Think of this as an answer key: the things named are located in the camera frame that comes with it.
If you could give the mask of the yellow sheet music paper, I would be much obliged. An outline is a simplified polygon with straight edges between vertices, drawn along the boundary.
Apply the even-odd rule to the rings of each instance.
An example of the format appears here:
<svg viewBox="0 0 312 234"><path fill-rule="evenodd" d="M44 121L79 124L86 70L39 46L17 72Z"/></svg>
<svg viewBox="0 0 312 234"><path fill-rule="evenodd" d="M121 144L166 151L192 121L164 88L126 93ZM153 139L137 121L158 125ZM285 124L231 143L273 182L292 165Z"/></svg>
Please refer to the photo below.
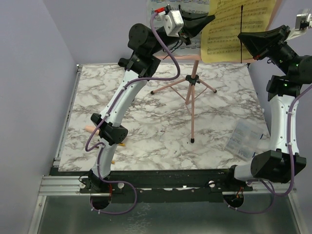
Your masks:
<svg viewBox="0 0 312 234"><path fill-rule="evenodd" d="M238 35L266 31L275 5L275 0L209 1L209 16L215 19L201 32L201 60L215 63L252 59Z"/></svg>

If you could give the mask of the pink perforated music stand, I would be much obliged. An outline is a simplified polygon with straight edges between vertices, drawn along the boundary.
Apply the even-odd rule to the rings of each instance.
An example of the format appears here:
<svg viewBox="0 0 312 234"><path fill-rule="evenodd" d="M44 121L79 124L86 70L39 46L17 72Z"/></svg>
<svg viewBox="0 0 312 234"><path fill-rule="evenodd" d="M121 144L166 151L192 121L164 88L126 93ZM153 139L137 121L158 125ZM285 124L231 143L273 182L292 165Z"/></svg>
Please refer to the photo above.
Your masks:
<svg viewBox="0 0 312 234"><path fill-rule="evenodd" d="M279 8L279 5L280 5L280 1L276 0L276 5L275 5L275 8L273 10L272 17L270 19L270 23L269 23L268 27L270 26L270 24L271 24L271 22L272 22L272 20L273 20L273 18L275 16L275 14L276 14L277 9ZM175 82L170 83L170 84L168 84L166 86L163 86L161 88L158 88L156 90L151 91L151 94L153 95L153 94L158 93L158 92L160 92L160 91L162 91L164 89L173 88L174 85L177 85L177 84L182 83L184 81L188 81L189 82L188 93L187 93L186 97L184 98L184 101L185 101L186 105L188 105L188 104L191 105L191 133L192 134L195 132L195 99L197 97L195 95L195 85L197 83L201 83L207 89L210 89L214 93L217 92L217 90L215 88L211 87L210 85L208 85L207 83L202 81L199 78L199 76L197 75L197 68L198 68L198 64L199 64L200 61L202 61L201 57L195 59L192 73L191 73L191 75L187 75L185 77L185 79L181 79L181 80L175 81Z"/></svg>

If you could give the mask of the black microphone desk stand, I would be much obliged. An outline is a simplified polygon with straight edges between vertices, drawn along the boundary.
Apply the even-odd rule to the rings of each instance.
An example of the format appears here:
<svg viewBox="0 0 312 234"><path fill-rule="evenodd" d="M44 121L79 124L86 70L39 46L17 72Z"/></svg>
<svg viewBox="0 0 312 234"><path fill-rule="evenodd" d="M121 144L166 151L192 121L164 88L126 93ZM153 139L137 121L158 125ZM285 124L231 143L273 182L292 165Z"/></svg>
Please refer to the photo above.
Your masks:
<svg viewBox="0 0 312 234"><path fill-rule="evenodd" d="M120 58L118 61L118 66L124 68L124 70L127 70L127 66L131 60L126 58Z"/></svg>

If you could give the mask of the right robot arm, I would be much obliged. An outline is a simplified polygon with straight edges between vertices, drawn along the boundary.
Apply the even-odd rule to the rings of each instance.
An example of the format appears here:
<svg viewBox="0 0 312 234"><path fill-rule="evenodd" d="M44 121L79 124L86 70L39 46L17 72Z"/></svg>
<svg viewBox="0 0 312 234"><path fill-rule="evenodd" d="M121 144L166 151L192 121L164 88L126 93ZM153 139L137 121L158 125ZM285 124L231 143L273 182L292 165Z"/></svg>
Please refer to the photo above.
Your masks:
<svg viewBox="0 0 312 234"><path fill-rule="evenodd" d="M272 121L269 150L254 156L248 164L231 167L233 174L224 179L230 191L241 187L242 181L252 179L292 182L306 166L306 158L299 155L296 141L296 112L302 85L312 82L312 58L298 55L288 45L290 33L290 28L282 25L266 32L238 35L253 59L269 58L284 75L272 76L266 87Z"/></svg>

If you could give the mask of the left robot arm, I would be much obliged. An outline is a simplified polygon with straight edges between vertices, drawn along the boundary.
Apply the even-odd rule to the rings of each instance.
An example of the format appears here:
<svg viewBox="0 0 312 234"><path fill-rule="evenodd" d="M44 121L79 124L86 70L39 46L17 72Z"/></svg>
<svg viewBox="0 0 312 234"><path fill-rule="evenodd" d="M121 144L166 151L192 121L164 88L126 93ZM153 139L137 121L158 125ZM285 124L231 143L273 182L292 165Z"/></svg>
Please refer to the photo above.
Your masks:
<svg viewBox="0 0 312 234"><path fill-rule="evenodd" d="M96 162L88 173L92 188L104 192L108 187L111 161L117 145L127 136L128 130L121 125L123 117L136 95L150 80L157 80L154 74L160 64L155 54L161 50L167 52L180 76L180 66L168 48L181 41L186 45L203 28L215 19L214 15L188 13L173 10L169 6L155 10L150 19L150 26L136 23L129 31L128 47L133 53L129 59L121 58L118 62L125 69L124 78L108 105L99 113L93 113L91 121L95 125L100 141Z"/></svg>

